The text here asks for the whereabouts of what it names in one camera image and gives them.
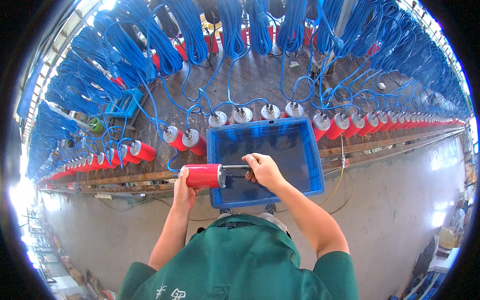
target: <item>metal rail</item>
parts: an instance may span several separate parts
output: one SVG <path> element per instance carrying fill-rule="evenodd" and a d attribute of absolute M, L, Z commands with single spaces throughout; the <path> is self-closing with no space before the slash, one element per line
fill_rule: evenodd
<path fill-rule="evenodd" d="M 365 142 L 365 143 L 360 143 L 360 144 L 347 144 L 344 146 L 344 152 L 345 153 L 352 153 L 352 152 L 358 152 L 358 151 L 365 151 L 365 150 L 370 150 L 374 148 L 379 148 L 379 147 L 385 147 L 393 144 L 398 144 L 398 143 L 404 143 L 408 141 L 413 141 L 417 139 L 422 139 L 426 137 L 431 137 L 434 135 L 446 133 L 446 132 L 451 132 L 458 130 L 457 128 L 446 128 L 446 129 L 440 129 L 440 130 L 435 130 L 431 132 L 423 132 L 423 133 L 417 133 L 413 135 L 407 135 L 407 136 L 401 136 L 401 137 L 396 137 L 396 138 L 391 138 L 391 139 L 386 139 L 386 140 L 379 140 L 379 141 L 372 141 L 372 142 Z M 320 157 L 328 157 L 328 156 L 337 156 L 342 154 L 342 147 L 332 147 L 332 148 L 325 148 L 325 149 L 320 149 Z"/>
<path fill-rule="evenodd" d="M 346 168 L 354 167 L 354 166 L 370 163 L 373 161 L 385 159 L 400 153 L 404 153 L 416 148 L 420 148 L 420 147 L 435 143 L 441 139 L 461 133 L 463 130 L 465 130 L 465 128 L 448 128 L 448 129 L 442 129 L 442 130 L 426 132 L 426 133 L 419 133 L 419 134 L 393 138 L 388 140 L 367 142 L 367 143 L 354 144 L 354 145 L 346 145 L 344 146 L 345 153 L 353 153 L 353 152 L 388 146 L 392 144 L 399 144 L 399 143 L 404 143 L 412 140 L 428 138 L 424 141 L 419 141 L 416 143 L 403 145 L 403 146 L 399 146 L 399 147 L 395 147 L 395 148 L 391 148 L 388 150 L 383 150 L 383 151 L 379 151 L 371 154 L 364 154 L 364 155 L 348 158 L 345 161 L 345 167 Z M 323 151 L 324 154 L 328 154 L 326 156 L 335 156 L 335 155 L 341 154 L 341 147 L 338 147 L 338 150 L 337 150 L 337 147 L 330 148 L 330 149 L 322 149 L 320 150 L 320 153 L 322 155 L 322 151 Z M 332 172 L 335 172 L 341 169 L 340 160 L 325 162 L 322 165 L 323 165 L 324 175 L 330 174 Z M 155 184 L 155 185 L 137 185 L 137 186 L 115 186 L 115 187 L 97 187 L 97 186 L 108 185 L 108 184 L 120 184 L 120 183 L 127 183 L 127 182 L 138 182 L 138 181 L 167 180 L 167 179 L 173 179 L 173 178 L 175 178 L 175 172 L 162 171 L 162 172 L 153 172 L 153 173 L 145 173 L 145 174 L 138 174 L 138 175 L 119 176 L 119 177 L 113 177 L 113 178 L 103 178 L 103 179 L 97 179 L 97 180 L 84 180 L 79 182 L 79 187 L 80 187 L 81 193 L 116 194 L 116 193 L 172 192 L 173 183 Z M 66 192 L 67 188 L 64 187 L 64 185 L 66 184 L 56 185 L 53 191 Z"/>

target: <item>blue plastic crate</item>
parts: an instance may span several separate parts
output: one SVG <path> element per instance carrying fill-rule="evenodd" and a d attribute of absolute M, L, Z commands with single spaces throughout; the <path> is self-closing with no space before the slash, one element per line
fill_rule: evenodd
<path fill-rule="evenodd" d="M 105 110 L 105 114 L 107 116 L 112 116 L 112 117 L 117 117 L 117 118 L 124 118 L 125 114 L 127 115 L 127 118 L 133 118 L 133 114 L 138 108 L 137 102 L 140 103 L 140 101 L 143 98 L 142 92 L 138 88 L 132 89 L 132 90 L 124 90 L 123 91 L 123 97 L 120 100 L 115 100 L 115 105 L 112 103 L 109 103 L 107 105 L 107 109 Z"/>
<path fill-rule="evenodd" d="M 322 164 L 312 124 L 307 117 L 256 121 L 210 128 L 207 131 L 209 164 L 244 165 L 249 153 L 270 155 L 285 179 L 305 196 L 325 191 Z M 229 170 L 240 177 L 242 170 Z M 267 188 L 244 178 L 230 178 L 224 189 L 210 189 L 214 208 L 232 208 L 279 202 Z"/>

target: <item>concrete floor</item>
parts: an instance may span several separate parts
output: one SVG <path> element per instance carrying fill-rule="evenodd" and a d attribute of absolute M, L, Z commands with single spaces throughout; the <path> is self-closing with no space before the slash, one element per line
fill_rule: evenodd
<path fill-rule="evenodd" d="M 322 207 L 332 212 L 350 247 L 360 299 L 387 299 L 400 295 L 413 265 L 442 224 L 448 225 L 454 204 L 463 191 L 465 170 L 457 138 L 449 138 L 409 154 L 361 168 L 347 169 L 336 194 Z M 325 178 L 327 198 L 339 173 Z M 162 231 L 169 207 L 153 201 L 127 211 L 116 211 L 92 196 L 43 194 L 47 220 L 60 237 L 62 248 L 85 275 L 93 272 L 104 288 L 118 291 L 135 261 L 146 263 Z M 117 210 L 128 209 L 124 200 L 106 200 Z M 238 212 L 258 212 L 248 207 Z M 277 204 L 277 211 L 284 210 Z M 187 240 L 198 227 L 218 216 L 208 195 L 199 197 L 192 211 Z M 301 267 L 312 269 L 315 255 L 288 211 L 277 214 L 297 245 Z"/>

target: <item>cardboard box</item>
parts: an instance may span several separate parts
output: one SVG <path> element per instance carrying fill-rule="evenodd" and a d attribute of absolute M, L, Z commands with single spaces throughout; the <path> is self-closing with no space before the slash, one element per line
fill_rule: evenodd
<path fill-rule="evenodd" d="M 84 276 L 77 269 L 71 269 L 70 276 L 73 277 L 73 279 L 75 280 L 76 283 L 78 283 L 79 286 L 84 284 Z"/>

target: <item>black cable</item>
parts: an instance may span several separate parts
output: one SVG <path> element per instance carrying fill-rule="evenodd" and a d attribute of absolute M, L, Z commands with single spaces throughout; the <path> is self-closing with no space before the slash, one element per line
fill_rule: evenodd
<path fill-rule="evenodd" d="M 131 23 L 120 23 L 120 26 L 128 34 L 128 36 L 135 42 L 138 48 L 143 51 L 145 50 L 145 44 L 135 33 L 135 29 Z"/>
<path fill-rule="evenodd" d="M 285 7 L 283 6 L 282 0 L 270 0 L 268 6 L 274 18 L 280 19 L 285 15 Z"/>
<path fill-rule="evenodd" d="M 307 0 L 305 17 L 310 20 L 318 19 L 318 0 Z"/>
<path fill-rule="evenodd" d="M 205 19 L 207 22 L 210 24 L 217 24 L 220 22 L 218 9 L 216 8 L 216 0 L 197 0 L 197 2 L 204 10 Z"/>
<path fill-rule="evenodd" d="M 179 28 L 170 18 L 165 6 L 160 7 L 156 12 L 156 16 L 162 25 L 162 31 L 169 37 L 175 38 L 179 34 Z"/>

